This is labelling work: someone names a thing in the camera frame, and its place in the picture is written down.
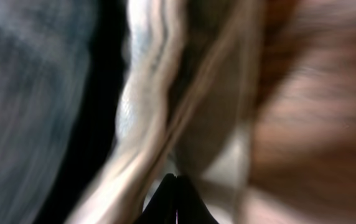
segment fold of fabric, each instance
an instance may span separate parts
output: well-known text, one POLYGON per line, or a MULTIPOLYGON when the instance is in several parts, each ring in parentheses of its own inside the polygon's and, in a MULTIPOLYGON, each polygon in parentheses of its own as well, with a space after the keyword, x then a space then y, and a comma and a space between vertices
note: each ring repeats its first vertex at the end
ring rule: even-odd
POLYGON ((212 215, 233 223, 248 164, 260 2, 131 0, 128 12, 118 143, 67 223, 132 223, 173 148, 169 161, 192 178, 212 215), (223 182, 232 194, 214 206, 220 190, 200 181, 223 182))

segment gray fabric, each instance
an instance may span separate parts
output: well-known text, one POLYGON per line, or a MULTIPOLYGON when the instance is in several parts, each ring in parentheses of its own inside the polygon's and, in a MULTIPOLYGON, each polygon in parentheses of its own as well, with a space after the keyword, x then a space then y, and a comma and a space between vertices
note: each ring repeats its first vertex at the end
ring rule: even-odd
POLYGON ((78 113, 91 0, 0 0, 0 223, 32 223, 78 113))

